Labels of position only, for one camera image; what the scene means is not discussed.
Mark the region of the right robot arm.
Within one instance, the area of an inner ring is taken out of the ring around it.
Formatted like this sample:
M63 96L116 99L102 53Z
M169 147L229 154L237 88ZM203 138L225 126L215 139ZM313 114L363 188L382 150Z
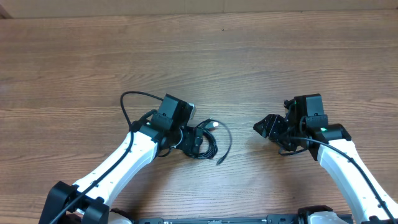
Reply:
M269 114L253 129L280 147L281 156L309 151L330 175L356 223L397 223L397 202L361 160L342 124L329 124L320 94L284 101L285 116Z

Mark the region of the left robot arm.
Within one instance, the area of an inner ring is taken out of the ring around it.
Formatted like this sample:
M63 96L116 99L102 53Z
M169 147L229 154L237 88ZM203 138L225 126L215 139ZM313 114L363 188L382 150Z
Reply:
M129 181L161 151L178 146L195 105L166 94L158 109L127 121L123 143L95 170L68 185L57 182L47 195L40 223L108 223L129 219L111 214L111 205Z

